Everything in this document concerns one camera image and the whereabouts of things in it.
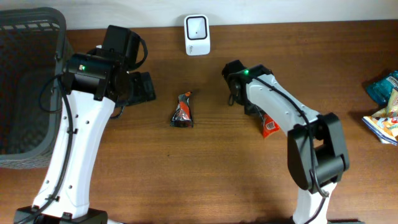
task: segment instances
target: snack packet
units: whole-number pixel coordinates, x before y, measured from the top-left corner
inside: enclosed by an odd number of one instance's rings
[[[178,96],[178,106],[170,120],[171,127],[193,128],[193,118],[189,108],[189,96],[191,94],[192,92],[189,91]]]
[[[386,108],[379,110],[372,116],[362,118],[366,126],[373,131],[380,142],[397,145],[398,136],[398,90],[391,92],[391,97]]]
[[[279,129],[279,125],[268,114],[265,114],[262,122],[262,137],[265,139],[272,133],[279,131]]]

